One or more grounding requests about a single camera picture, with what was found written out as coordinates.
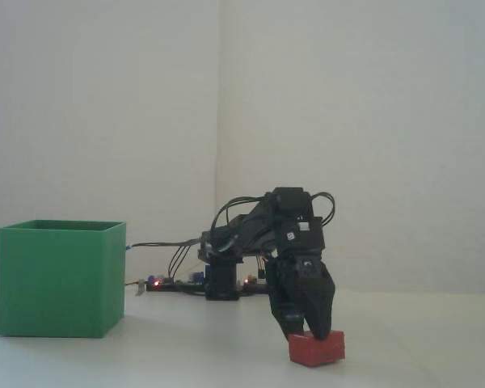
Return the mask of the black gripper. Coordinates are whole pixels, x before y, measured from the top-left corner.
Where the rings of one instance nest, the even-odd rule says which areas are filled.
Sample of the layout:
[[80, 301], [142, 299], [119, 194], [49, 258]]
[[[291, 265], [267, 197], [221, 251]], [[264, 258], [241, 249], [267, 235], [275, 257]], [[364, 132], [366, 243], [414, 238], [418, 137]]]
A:
[[[325, 249], [323, 219], [279, 217], [276, 221], [277, 258], [267, 262], [270, 308], [285, 338], [303, 335], [306, 320], [317, 340], [331, 332], [335, 282], [322, 262]], [[297, 301], [301, 282], [302, 308]]]

